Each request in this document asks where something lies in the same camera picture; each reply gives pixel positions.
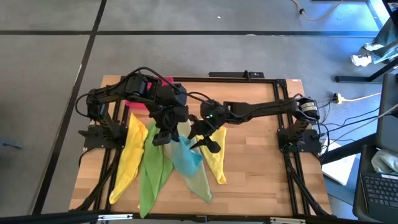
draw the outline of white cable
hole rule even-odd
[[[330,143],[330,144],[333,144],[334,142],[338,141],[339,139],[341,139],[342,137],[346,136],[347,134],[352,133],[353,131],[355,131],[355,130],[357,130],[357,129],[359,129],[359,128],[362,128],[363,126],[368,125],[368,124],[372,123],[373,121],[375,121],[375,120],[377,120],[377,119],[383,117],[384,115],[390,113],[393,109],[395,109],[395,108],[397,108],[397,107],[398,107],[398,103],[397,103],[395,106],[393,106],[392,108],[388,109],[386,112],[380,114],[377,118],[374,118],[374,119],[370,120],[369,122],[367,122],[367,123],[365,123],[365,124],[362,124],[361,126],[359,126],[359,127],[357,127],[357,128],[354,128],[354,129],[352,129],[351,131],[348,131],[347,133],[345,133],[344,135],[338,137],[336,140],[334,140],[334,141],[333,141],[332,143]]]
[[[344,98],[344,97],[341,97],[341,100],[342,100],[342,101],[349,101],[349,102],[352,102],[352,101],[357,101],[357,100],[363,100],[363,99],[366,99],[366,98],[369,98],[369,97],[372,97],[372,96],[376,96],[376,95],[379,95],[379,94],[381,94],[381,92],[374,93],[374,94],[369,95],[369,96],[359,97],[359,98],[356,98],[356,99],[346,99],[346,98]]]

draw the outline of yellow cloth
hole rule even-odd
[[[220,145],[221,150],[218,153],[211,153],[206,146],[200,146],[200,150],[205,156],[207,164],[209,165],[211,172],[219,184],[226,184],[226,178],[224,175],[224,152],[225,152],[225,135],[226,127],[222,126],[219,130],[214,132],[210,139],[216,141]],[[197,141],[203,139],[203,136],[196,136]]]
[[[118,173],[116,174],[116,184],[109,196],[111,204],[114,204],[119,199],[131,182],[137,177],[147,135],[148,129],[131,112],[126,147],[123,149],[120,157]]]

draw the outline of plug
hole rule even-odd
[[[333,97],[331,98],[331,101],[337,104],[342,104],[343,103],[343,97],[341,97],[340,93],[335,93],[333,94]]]

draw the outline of green cloth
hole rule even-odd
[[[178,134],[180,137],[188,137],[190,131],[191,131],[191,126],[190,122],[183,122],[179,123],[177,126],[178,129]],[[189,150],[189,147],[194,145],[196,143],[196,139],[193,138],[191,139],[190,145],[184,148],[181,148],[181,144],[179,142],[171,142],[169,144],[164,145],[164,153],[168,158],[173,158],[175,154],[178,154],[180,150]],[[196,147],[194,149],[191,149],[196,154],[200,154],[200,149],[199,147]],[[186,176],[182,175],[180,173],[182,179],[185,182],[185,185],[193,192],[195,195],[199,196],[202,198],[205,202],[210,203],[211,202],[211,192],[210,192],[210,187],[209,187],[209,182],[207,181],[207,176],[206,176],[206,171],[205,171],[205,166],[203,165],[203,161],[200,161],[200,164],[198,166],[198,170],[195,175],[193,176]]]
[[[140,211],[144,218],[155,204],[157,194],[169,179],[173,171],[173,163],[163,153],[163,146],[154,146],[152,140],[159,128],[155,122],[148,125],[148,137],[145,141],[145,151],[141,163]]]

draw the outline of black desk leg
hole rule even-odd
[[[363,145],[373,146],[376,143],[376,134],[371,134],[365,138],[361,138],[355,142],[349,143],[345,146],[341,146],[337,149],[329,151],[322,159],[322,165],[328,164],[329,162],[335,162],[344,157],[355,155],[362,151]]]
[[[382,67],[380,70],[375,72],[370,77],[353,77],[353,76],[344,76],[338,75],[335,77],[336,82],[341,83],[374,83],[374,84],[381,84],[382,82],[377,82],[375,79],[380,77],[381,75],[385,74],[389,70],[393,69],[396,65],[398,65],[398,57],[395,58],[393,61]]]

